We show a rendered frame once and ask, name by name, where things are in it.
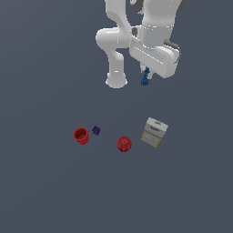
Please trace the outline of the grey white box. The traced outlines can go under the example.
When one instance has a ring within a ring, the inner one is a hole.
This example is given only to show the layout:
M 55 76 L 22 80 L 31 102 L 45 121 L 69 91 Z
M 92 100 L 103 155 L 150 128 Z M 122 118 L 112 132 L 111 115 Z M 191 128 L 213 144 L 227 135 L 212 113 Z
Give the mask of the grey white box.
M 147 119 L 141 140 L 152 147 L 157 147 L 162 137 L 166 134 L 168 125 L 152 117 Z

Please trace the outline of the red cup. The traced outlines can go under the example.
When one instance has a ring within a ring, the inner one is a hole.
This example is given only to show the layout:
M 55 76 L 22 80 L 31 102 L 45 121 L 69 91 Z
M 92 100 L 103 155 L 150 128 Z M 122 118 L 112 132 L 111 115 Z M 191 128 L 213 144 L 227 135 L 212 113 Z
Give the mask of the red cup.
M 74 139 L 80 144 L 85 145 L 89 141 L 88 131 L 80 127 L 74 132 Z

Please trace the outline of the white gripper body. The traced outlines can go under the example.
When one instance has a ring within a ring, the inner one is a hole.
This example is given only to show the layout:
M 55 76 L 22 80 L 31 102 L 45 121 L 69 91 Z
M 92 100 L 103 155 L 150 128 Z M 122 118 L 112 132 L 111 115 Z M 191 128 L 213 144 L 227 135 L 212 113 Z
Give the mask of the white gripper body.
M 129 54 L 153 73 L 168 78 L 176 72 L 180 58 L 180 47 L 165 40 L 162 46 L 147 49 L 139 39 L 132 36 L 129 43 Z

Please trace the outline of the small blue object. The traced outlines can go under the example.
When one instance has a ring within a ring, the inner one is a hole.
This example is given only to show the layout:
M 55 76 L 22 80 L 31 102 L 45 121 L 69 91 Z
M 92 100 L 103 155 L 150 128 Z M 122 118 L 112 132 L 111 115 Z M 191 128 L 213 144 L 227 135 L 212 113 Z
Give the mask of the small blue object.
M 148 84 L 149 79 L 148 74 L 150 73 L 149 68 L 147 67 L 145 71 L 143 72 L 143 77 L 141 78 L 141 85 L 146 86 Z

